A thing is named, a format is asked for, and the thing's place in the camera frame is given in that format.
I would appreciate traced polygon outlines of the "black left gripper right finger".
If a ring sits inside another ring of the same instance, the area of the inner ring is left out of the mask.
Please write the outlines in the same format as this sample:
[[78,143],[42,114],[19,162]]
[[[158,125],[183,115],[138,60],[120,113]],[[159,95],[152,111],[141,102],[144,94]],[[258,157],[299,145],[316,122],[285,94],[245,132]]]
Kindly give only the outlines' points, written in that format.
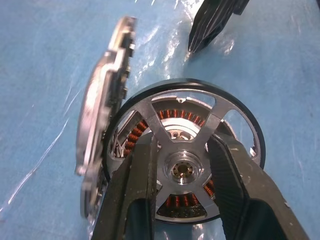
[[307,240],[275,182],[228,135],[207,142],[215,199],[227,240]]

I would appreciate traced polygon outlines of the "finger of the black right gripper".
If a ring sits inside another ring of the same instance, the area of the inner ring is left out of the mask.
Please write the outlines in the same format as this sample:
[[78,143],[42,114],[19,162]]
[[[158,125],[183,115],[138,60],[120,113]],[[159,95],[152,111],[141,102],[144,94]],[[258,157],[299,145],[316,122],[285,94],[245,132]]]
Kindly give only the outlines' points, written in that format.
[[249,0],[204,0],[198,9],[188,38],[188,51],[198,53],[224,29],[232,14],[241,15]]

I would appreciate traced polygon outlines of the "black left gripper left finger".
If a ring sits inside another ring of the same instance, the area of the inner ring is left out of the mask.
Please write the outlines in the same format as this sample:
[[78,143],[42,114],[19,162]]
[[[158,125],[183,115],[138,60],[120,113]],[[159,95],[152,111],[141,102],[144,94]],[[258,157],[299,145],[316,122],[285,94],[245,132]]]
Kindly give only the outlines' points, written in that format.
[[93,240],[154,239],[157,156],[156,143],[142,143],[123,161],[107,187]]

